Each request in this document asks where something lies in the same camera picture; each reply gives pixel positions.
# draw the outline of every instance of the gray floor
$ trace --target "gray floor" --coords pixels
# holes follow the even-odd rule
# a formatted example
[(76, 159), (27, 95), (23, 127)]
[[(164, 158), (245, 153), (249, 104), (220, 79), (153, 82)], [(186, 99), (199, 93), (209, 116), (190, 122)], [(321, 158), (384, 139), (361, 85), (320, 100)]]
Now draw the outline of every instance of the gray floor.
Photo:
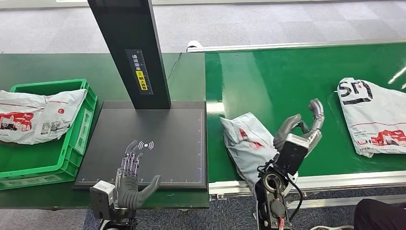
[[(163, 52), (203, 46), (405, 39), (406, 2), (191, 5), (154, 7)], [(108, 53), (89, 8), (0, 10), (0, 53)], [(208, 210), (140, 211), (140, 229), (255, 228), (252, 197), (211, 203)], [(297, 229), (352, 223), (354, 207), (306, 209)], [(86, 230), (86, 210), (0, 210), (0, 230)]]
[[(154, 7), (163, 52), (203, 46), (406, 38), (406, 2)], [(89, 8), (0, 11), (0, 52), (107, 53)]]

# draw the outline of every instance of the person's leg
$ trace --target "person's leg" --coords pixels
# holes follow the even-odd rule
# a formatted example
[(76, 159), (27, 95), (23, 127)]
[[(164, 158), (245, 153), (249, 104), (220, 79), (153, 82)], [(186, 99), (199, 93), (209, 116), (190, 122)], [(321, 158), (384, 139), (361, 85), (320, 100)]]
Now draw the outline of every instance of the person's leg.
[(355, 230), (404, 230), (406, 210), (383, 202), (363, 199), (355, 208)]

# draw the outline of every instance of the red printed graphic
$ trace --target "red printed graphic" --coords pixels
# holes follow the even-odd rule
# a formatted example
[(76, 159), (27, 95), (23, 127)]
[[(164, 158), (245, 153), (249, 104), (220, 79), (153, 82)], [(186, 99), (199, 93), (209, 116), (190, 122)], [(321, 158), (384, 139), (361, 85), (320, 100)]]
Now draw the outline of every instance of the red printed graphic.
[(366, 144), (368, 144), (368, 141), (367, 140), (365, 140), (365, 141), (357, 140), (357, 143), (358, 143), (358, 145), (366, 145)]
[(258, 149), (264, 147), (263, 145), (261, 145), (261, 143), (259, 143), (257, 141), (249, 140), (248, 135), (245, 133), (245, 131), (242, 128), (239, 128), (239, 130), (240, 130), (240, 135), (241, 135), (242, 139), (251, 142), (250, 145), (253, 149), (258, 150)]
[(406, 147), (406, 136), (402, 130), (384, 130), (379, 132), (377, 137), (371, 137), (368, 142), (376, 146), (398, 145)]
[(240, 128), (240, 134), (241, 134), (241, 137), (242, 137), (243, 140), (248, 140), (248, 135), (241, 128)]
[(12, 112), (0, 114), (0, 129), (29, 131), (32, 128), (31, 119), (33, 117), (33, 113)]
[(261, 143), (256, 142), (256, 141), (253, 141), (251, 146), (252, 146), (252, 148), (255, 149), (255, 150), (259, 150), (260, 148), (263, 148), (263, 147), (264, 147), (263, 145), (261, 145)]

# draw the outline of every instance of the wireless signal icon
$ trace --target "wireless signal icon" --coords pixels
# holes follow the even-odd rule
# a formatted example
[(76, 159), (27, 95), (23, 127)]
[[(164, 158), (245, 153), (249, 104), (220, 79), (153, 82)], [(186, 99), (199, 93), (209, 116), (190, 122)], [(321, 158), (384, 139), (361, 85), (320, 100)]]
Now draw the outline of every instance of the wireless signal icon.
[(149, 143), (144, 143), (143, 141), (140, 141), (140, 143), (138, 144), (138, 148), (141, 150), (142, 148), (148, 148), (148, 149), (152, 149), (154, 147), (154, 142), (151, 141)]

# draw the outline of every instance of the black vertical pole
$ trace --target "black vertical pole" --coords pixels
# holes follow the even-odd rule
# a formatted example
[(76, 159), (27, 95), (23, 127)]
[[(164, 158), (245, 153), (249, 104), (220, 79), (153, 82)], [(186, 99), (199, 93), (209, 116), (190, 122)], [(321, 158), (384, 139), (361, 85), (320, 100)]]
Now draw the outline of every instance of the black vertical pole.
[(169, 109), (151, 0), (88, 0), (135, 109)]

